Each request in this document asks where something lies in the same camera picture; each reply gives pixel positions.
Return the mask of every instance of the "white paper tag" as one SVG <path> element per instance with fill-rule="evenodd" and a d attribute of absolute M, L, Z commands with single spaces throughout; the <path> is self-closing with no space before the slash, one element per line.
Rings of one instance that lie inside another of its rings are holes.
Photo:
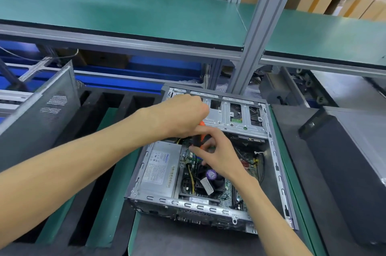
<path fill-rule="evenodd" d="M 170 153 L 153 150 L 150 154 L 149 162 L 147 163 L 142 180 L 162 184 L 169 156 Z"/>
<path fill-rule="evenodd" d="M 208 199 L 201 199 L 201 198 L 196 198 L 196 197 L 189 197 L 189 201 L 195 202 L 195 203 L 209 204 Z"/>
<path fill-rule="evenodd" d="M 212 194 L 214 192 L 213 188 L 212 188 L 212 185 L 210 185 L 209 183 L 209 180 L 207 177 L 205 177 L 204 179 L 202 179 L 201 181 L 201 184 L 204 186 L 205 188 L 205 191 L 208 195 Z"/>

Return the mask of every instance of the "white cable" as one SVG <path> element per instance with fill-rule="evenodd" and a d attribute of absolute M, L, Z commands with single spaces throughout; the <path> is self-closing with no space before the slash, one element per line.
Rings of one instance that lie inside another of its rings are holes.
<path fill-rule="evenodd" d="M 7 52 L 8 54 L 11 54 L 11 55 L 14 55 L 18 58 L 22 58 L 22 59 L 25 59 L 25 60 L 29 60 L 29 61 L 35 61 L 35 62 L 39 62 L 41 60 L 36 60 L 36 59 L 29 59 L 29 58 L 26 58 L 26 57 L 22 57 L 22 56 L 19 56 L 17 54 L 14 54 L 6 49 L 4 49 L 3 47 L 0 47 L 0 49 L 2 49 L 3 51 Z M 71 58 L 71 57 L 75 57 L 77 54 L 79 53 L 79 49 L 76 49 L 76 53 L 74 55 L 70 55 L 70 56 L 64 56 L 64 57 L 52 57 L 53 59 L 63 59 L 63 58 Z"/>

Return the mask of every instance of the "power supply label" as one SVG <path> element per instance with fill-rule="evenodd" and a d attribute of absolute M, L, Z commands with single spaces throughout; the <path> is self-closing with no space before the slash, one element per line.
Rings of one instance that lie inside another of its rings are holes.
<path fill-rule="evenodd" d="M 169 156 L 170 153 L 153 150 L 150 154 L 142 181 L 162 184 Z"/>

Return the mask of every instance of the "person's right hand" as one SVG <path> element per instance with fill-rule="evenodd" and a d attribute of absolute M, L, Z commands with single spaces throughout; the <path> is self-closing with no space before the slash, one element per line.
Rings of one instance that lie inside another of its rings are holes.
<path fill-rule="evenodd" d="M 231 182 L 244 173 L 248 174 L 236 155 L 232 143 L 220 129 L 208 126 L 203 126 L 202 129 L 205 130 L 205 134 L 210 134 L 212 137 L 201 148 L 190 146 L 189 150 L 203 159 L 203 165 L 210 165 Z M 216 147 L 214 153 L 207 152 L 211 146 Z"/>

